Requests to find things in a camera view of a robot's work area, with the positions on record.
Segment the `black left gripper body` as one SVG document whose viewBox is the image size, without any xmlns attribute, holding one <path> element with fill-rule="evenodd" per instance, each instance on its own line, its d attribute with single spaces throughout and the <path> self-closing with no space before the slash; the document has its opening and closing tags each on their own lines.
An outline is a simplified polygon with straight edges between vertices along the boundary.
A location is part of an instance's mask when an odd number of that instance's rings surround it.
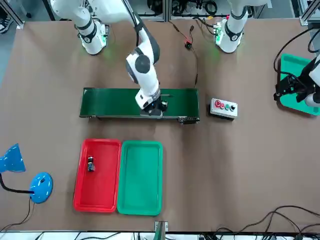
<svg viewBox="0 0 320 240">
<path fill-rule="evenodd" d="M 310 93 L 310 77 L 308 74 L 301 74 L 300 76 L 295 76 L 293 74 L 287 75 L 287 83 L 289 84 L 287 94 L 305 94 Z"/>
</svg>

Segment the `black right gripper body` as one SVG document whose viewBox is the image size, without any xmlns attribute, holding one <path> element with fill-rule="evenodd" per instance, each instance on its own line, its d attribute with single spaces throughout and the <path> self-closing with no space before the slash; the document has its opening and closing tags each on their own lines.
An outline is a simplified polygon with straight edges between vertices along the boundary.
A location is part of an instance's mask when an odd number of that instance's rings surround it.
<svg viewBox="0 0 320 240">
<path fill-rule="evenodd" d="M 157 100 L 153 101 L 150 105 L 146 107 L 146 112 L 148 114 L 150 113 L 159 113 L 165 111 L 165 101 L 162 100 L 161 97 L 159 97 Z"/>
</svg>

